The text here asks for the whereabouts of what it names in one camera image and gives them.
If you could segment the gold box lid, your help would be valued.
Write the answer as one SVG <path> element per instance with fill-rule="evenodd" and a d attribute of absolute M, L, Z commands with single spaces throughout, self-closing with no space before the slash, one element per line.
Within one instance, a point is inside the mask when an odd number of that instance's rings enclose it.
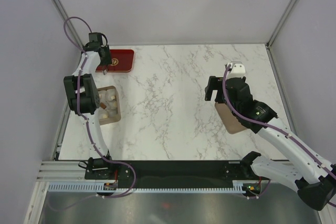
<path fill-rule="evenodd" d="M 224 103 L 217 103 L 215 102 L 214 105 L 226 131 L 229 134 L 236 134 L 242 131 L 247 130 L 246 127 L 244 127 L 237 118 L 231 113 L 228 106 Z"/>

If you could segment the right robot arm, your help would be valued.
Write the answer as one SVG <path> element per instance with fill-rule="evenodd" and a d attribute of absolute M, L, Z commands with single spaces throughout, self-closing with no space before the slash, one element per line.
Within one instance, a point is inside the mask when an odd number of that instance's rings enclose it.
<path fill-rule="evenodd" d="M 272 144 L 294 166 L 293 169 L 250 152 L 240 165 L 240 173 L 246 179 L 256 175 L 266 177 L 292 189 L 310 208 L 320 211 L 332 204 L 335 196 L 335 165 L 323 158 L 299 139 L 278 114 L 267 104 L 255 100 L 245 77 L 224 79 L 210 76 L 205 88 L 205 100 L 217 91 L 216 105 L 226 111 L 221 119 L 225 126 L 238 124 L 251 130 Z"/>

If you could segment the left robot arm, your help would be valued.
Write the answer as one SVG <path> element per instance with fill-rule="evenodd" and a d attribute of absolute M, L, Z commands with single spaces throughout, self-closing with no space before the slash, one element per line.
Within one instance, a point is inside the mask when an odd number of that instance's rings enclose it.
<path fill-rule="evenodd" d="M 70 76 L 64 77 L 64 86 L 70 110 L 78 116 L 86 132 L 89 144 L 90 160 L 98 158 L 102 162 L 97 166 L 97 174 L 103 179 L 114 175 L 109 149 L 102 136 L 99 123 L 100 97 L 93 78 L 98 66 L 110 62 L 110 51 L 103 44 L 106 36 L 102 33 L 89 33 L 89 42 L 82 48 L 79 66 Z"/>

